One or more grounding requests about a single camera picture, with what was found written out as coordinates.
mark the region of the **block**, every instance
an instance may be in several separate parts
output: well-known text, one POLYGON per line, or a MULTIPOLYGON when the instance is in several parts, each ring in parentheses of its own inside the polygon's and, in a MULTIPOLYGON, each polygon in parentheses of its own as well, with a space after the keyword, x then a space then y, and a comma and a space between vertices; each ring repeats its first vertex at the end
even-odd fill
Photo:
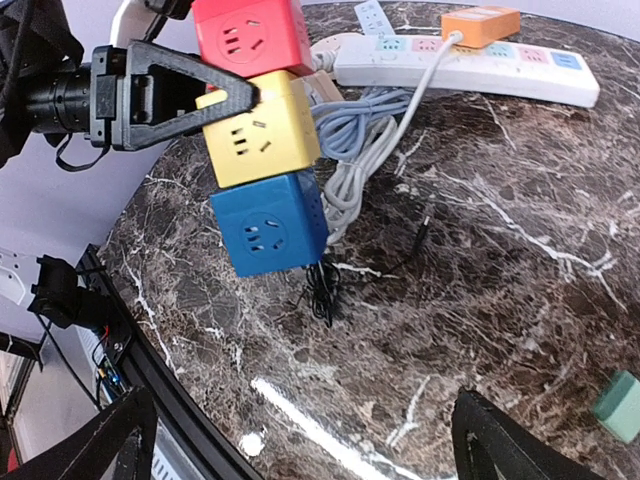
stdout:
POLYGON ((593 413, 613 436, 631 443, 640 433, 640 382, 629 372, 616 372, 593 413))
POLYGON ((280 175, 211 196, 239 277, 317 263, 329 229, 313 170, 280 175))
POLYGON ((196 0, 202 58, 251 78, 276 70, 313 73, 300 0, 196 0))
MULTIPOLYGON (((203 128, 222 188, 303 170, 320 157, 320 145, 301 82, 286 71, 251 80, 261 100, 248 113, 203 128)), ((224 101, 216 91, 196 100, 198 108, 224 101)))
POLYGON ((442 15, 442 38, 459 30, 464 35, 458 45, 484 48, 520 31, 520 12, 504 7, 473 7, 442 15))

